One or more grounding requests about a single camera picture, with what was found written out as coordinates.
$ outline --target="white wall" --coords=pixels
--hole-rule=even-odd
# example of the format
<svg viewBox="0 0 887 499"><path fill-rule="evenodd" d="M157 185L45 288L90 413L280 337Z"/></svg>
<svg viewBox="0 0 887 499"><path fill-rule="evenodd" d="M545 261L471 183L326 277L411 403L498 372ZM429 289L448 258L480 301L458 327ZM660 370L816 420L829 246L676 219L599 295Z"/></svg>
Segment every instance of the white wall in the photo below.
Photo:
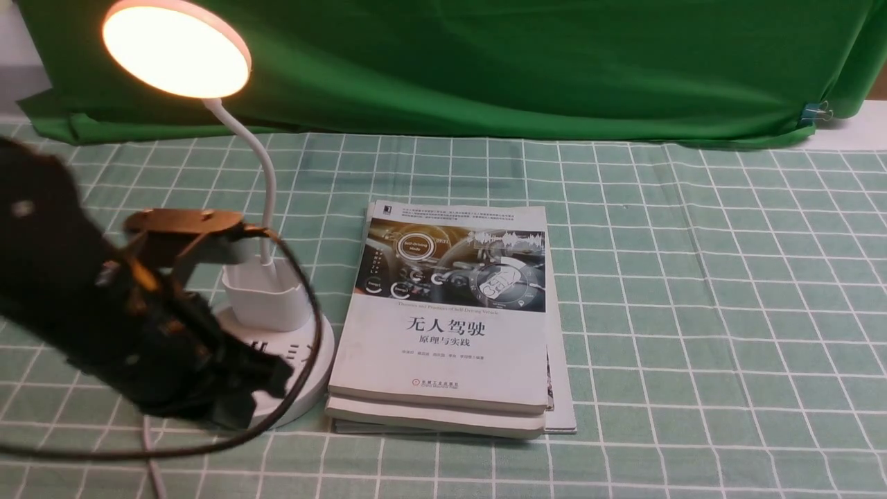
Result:
<svg viewBox="0 0 887 499"><path fill-rule="evenodd" d="M0 11L0 118L23 117L15 101L50 87L19 7L3 9Z"/></svg>

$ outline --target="black cable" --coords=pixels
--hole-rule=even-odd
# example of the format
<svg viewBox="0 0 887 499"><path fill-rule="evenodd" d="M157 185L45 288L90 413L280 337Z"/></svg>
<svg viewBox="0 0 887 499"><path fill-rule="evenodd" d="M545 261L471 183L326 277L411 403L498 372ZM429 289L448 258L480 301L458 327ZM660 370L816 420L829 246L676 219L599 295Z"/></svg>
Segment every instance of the black cable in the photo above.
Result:
<svg viewBox="0 0 887 499"><path fill-rule="evenodd" d="M320 304L318 303L318 299L316 296L314 296L314 291L311 289L311 286L308 283L308 276L305 275L305 272L299 266L299 261L296 259L293 251L289 249L287 244L283 242L274 231L268 228L250 226L246 229L246 237L267 237L274 241L274 244L276 244L277 247L280 248L280 251L283 252L284 257L287 259L287 262L289 262L289 264L293 267L295 274L298 276L299 280L302 282L302 285L305 287L305 290L308 292L308 301L311 304L311 312L314 314L314 341L311 344L311 353L309 354L308 359L306 359L305 361L304 368L302 369L302 372L299 373L299 376L296 378L293 388L280 402L280 405L278 405L277 408L275 408L270 414L268 414L268 416L266 416L261 422L259 422L259 424L253 426L248 430L243 431L239 435L231 437L228 440L192 448L162 448L152 451L123 450L112 452L83 452L78 450L66 450L60 448L38 449L19 446L15 444L0 443L0 454L15 455L18 457L30 457L48 461L110 462L144 461L147 459L172 459L176 457L188 457L191 455L205 455L222 452L228 449L239 447L249 442L250 440L255 439L262 433L267 432L281 417L283 417L283 415L289 410L289 408L293 406L293 403L295 403L295 400L298 398L299 393L302 392L302 388L305 386L305 383L308 382L308 376L314 369L314 364L317 362L318 359L318 352L320 352L320 341L321 337L323 336L324 319L323 314L320 312Z"/></svg>

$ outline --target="binder clip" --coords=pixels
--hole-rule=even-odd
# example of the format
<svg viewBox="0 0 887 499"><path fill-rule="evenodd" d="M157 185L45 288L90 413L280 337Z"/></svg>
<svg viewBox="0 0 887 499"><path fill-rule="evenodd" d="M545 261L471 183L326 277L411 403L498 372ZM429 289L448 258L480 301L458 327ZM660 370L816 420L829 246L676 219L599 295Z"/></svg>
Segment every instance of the binder clip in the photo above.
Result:
<svg viewBox="0 0 887 499"><path fill-rule="evenodd" d="M803 127L817 121L829 122L833 117L835 117L835 111L828 107L827 100L822 101L822 103L811 102L804 106L804 111L801 112L801 119L798 121L798 124Z"/></svg>

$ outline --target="stack of books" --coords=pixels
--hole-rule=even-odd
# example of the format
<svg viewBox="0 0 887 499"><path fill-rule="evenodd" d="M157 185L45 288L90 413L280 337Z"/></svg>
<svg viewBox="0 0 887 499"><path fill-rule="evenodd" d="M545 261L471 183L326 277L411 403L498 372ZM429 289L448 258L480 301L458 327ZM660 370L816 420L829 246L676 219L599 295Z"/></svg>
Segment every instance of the stack of books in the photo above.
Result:
<svg viewBox="0 0 887 499"><path fill-rule="evenodd" d="M575 432L545 209L371 203L329 392L338 432Z"/></svg>

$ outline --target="lamp cord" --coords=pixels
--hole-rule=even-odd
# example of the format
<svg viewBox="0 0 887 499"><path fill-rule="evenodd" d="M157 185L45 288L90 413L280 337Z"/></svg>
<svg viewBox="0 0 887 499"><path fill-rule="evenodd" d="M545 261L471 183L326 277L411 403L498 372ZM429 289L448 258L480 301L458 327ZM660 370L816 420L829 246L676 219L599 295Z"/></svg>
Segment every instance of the lamp cord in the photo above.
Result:
<svg viewBox="0 0 887 499"><path fill-rule="evenodd" d="M259 141L258 137L253 135L253 132L247 130L247 127L243 126L243 123L237 121L237 118L232 116L232 114L222 106L221 99L204 99L203 105L206 106L206 108L209 109L220 122L228 127L228 130L232 131L241 139L244 139L255 155L259 156L259 162L262 164L262 172L265 176L265 207L262 212L262 226L274 226L274 204L277 196L277 177L274 173L274 163L271 162L268 150L265 149L265 146L262 145L262 142ZM270 242L265 238L262 239L259 244L259 254L262 257L262 264L268 265L271 263Z"/></svg>
<svg viewBox="0 0 887 499"><path fill-rule="evenodd" d="M308 301L311 305L311 313L314 315L314 338L311 341L310 353L308 355L308 358L305 360L302 371L295 379L293 388L290 389L290 391L287 393L287 396L283 398L277 408L271 411L271 413L268 414L256 426L253 426L252 428L249 428L248 430L245 430L242 433L229 438L228 440L191 448L160 448L149 451L120 450L105 452L87 452L82 450L68 450L63 448L31 448L18 444L0 443L0 454L15 455L17 457L43 459L49 461L94 461L100 463L119 461L145 461L151 459L171 459L175 457L189 457L192 455L214 454L217 452L229 450L246 444L249 441L254 440L262 435L262 433L270 430L271 427L273 427L274 424L279 421L280 418L284 416L284 414L287 413L289 408L293 406L295 400L302 392L302 388L304 388L305 384L308 383L308 376L311 374L311 371L314 370L314 365L317 363L318 353L320 352L320 342L324 330L324 317L323 314L320 312L320 303L318 302L318 298L317 296L315 296L314 290L311 289L311 286L309 285L308 276L305 275L305 272L299 266L299 261L296 259L293 251L289 249L289 247L285 242L283 242L283 240L280 239L280 236L269 228L260 227L248 227L245 236L267 238L272 240L277 245L280 251L284 254L287 262L289 262L289 264L293 267L293 271L299 278L299 281L304 284L305 291L308 293Z"/></svg>

